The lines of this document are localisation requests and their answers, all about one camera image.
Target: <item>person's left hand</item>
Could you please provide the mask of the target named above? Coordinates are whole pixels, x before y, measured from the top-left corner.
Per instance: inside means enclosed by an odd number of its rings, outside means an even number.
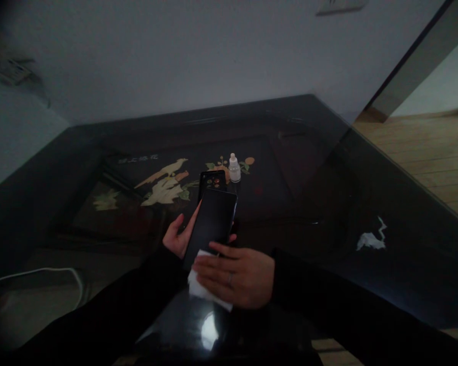
[[[178,217],[173,221],[166,231],[166,234],[163,238],[163,245],[167,247],[172,253],[174,253],[180,259],[183,259],[185,252],[187,251],[188,242],[190,241],[190,236],[192,235],[193,226],[195,225],[195,220],[197,219],[198,209],[200,208],[200,203],[198,204],[195,212],[193,213],[190,221],[188,222],[187,227],[179,235],[178,230],[183,224],[183,214],[179,214]],[[232,234],[229,237],[228,242],[236,240],[236,234]]]

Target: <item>white cable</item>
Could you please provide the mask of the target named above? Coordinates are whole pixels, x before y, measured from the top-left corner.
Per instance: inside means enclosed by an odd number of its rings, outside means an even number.
[[[33,269],[33,270],[30,270],[30,271],[27,271],[27,272],[20,272],[20,273],[10,274],[8,276],[0,277],[0,281],[6,280],[6,279],[9,279],[9,278],[13,278],[13,277],[30,275],[31,273],[36,273],[36,272],[40,272],[40,271],[44,271],[44,270],[45,271],[53,271],[53,272],[60,272],[60,271],[67,270],[67,271],[70,271],[71,273],[73,273],[73,275],[75,276],[75,279],[76,279],[76,281],[78,283],[78,289],[80,290],[80,296],[78,298],[78,301],[76,302],[75,307],[73,308],[73,310],[75,310],[80,305],[81,300],[83,299],[83,282],[81,281],[81,278],[78,275],[78,272],[74,268],[50,268],[50,267],[38,268],[38,269]]]

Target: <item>wall outlet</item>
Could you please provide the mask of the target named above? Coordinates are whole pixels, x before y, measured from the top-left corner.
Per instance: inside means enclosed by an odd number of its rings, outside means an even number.
[[[316,15],[330,15],[359,11],[368,4],[368,0],[323,0]]]

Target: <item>white wall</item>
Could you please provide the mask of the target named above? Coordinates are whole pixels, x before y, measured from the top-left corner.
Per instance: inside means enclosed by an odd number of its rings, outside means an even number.
[[[78,124],[315,93],[353,121],[443,0],[30,0],[4,29]]]
[[[36,97],[0,85],[0,183],[68,127]]]
[[[458,45],[392,113],[405,116],[458,108]]]

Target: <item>phone screen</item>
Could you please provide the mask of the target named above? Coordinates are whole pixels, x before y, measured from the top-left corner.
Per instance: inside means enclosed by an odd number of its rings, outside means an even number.
[[[191,269],[200,249],[216,254],[209,248],[209,242],[227,243],[237,201],[238,196],[233,193],[213,189],[205,190],[183,259],[184,269]]]

